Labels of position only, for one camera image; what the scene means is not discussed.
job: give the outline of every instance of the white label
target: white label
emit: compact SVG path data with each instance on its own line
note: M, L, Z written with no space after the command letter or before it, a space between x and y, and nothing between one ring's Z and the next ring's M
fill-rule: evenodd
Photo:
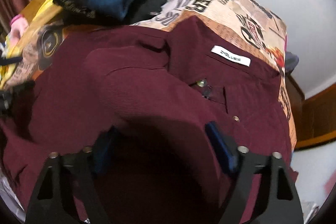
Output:
M244 66L247 66L247 67L249 67L250 63L251 63L251 59L249 59L245 56L240 56L240 55L237 55L237 54L233 54L232 52L229 52L227 49L225 49L221 46L213 46L211 52L219 54L220 56L222 56L222 57L224 57L224 58L226 58L226 59L228 59L232 62L241 64L241 65L244 65Z

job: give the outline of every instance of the newspaper print fabric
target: newspaper print fabric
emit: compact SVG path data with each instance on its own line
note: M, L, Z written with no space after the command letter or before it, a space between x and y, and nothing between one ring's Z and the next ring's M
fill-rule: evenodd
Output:
M182 20L198 16L216 34L262 59L282 75L279 101L287 117L292 149L296 132L285 87L286 25L255 0L168 0L156 17L134 25L171 31Z

